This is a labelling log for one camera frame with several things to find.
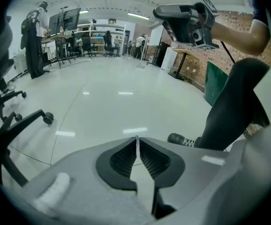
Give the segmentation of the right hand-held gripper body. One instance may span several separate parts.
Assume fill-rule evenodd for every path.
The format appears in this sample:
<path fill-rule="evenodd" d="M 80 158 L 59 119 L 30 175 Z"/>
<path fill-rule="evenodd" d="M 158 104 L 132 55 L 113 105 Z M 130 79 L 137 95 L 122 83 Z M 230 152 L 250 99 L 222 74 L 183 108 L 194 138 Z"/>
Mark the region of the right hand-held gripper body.
<path fill-rule="evenodd" d="M 215 18 L 219 16 L 218 10 L 210 0 L 201 0 L 194 4 L 197 18 L 195 19 L 192 37 L 193 47 L 203 50 L 218 49 L 219 46 L 212 41 L 211 29 L 215 23 Z"/>

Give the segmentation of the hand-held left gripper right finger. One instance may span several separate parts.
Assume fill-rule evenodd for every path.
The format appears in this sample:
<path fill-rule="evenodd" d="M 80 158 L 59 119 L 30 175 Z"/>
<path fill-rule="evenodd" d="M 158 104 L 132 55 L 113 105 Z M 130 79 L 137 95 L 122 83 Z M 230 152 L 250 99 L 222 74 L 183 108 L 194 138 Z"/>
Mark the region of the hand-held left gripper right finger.
<path fill-rule="evenodd" d="M 228 163 L 239 160 L 242 143 L 230 152 L 139 139 L 140 157 L 154 181 L 154 196 L 198 196 Z"/>

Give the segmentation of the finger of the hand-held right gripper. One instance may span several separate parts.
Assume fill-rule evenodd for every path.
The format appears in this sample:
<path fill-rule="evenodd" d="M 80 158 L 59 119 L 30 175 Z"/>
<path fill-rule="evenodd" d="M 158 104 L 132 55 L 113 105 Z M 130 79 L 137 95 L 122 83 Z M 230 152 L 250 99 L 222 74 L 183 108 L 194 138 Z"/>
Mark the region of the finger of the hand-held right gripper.
<path fill-rule="evenodd" d="M 153 10 L 153 15 L 168 32 L 169 36 L 179 43 L 192 43 L 188 26 L 194 6 L 190 4 L 161 5 Z"/>

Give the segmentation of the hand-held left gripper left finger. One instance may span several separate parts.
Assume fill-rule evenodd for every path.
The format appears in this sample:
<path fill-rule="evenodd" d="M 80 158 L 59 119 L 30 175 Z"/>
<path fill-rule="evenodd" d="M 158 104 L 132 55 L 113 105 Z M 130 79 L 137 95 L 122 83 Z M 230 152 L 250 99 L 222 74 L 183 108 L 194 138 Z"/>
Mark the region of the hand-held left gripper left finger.
<path fill-rule="evenodd" d="M 99 185 L 137 191 L 130 179 L 136 160 L 137 138 L 131 137 L 73 152 L 30 181 L 30 189 L 40 191 L 50 185 L 58 173 L 66 173 L 82 187 L 88 182 L 95 189 Z"/>

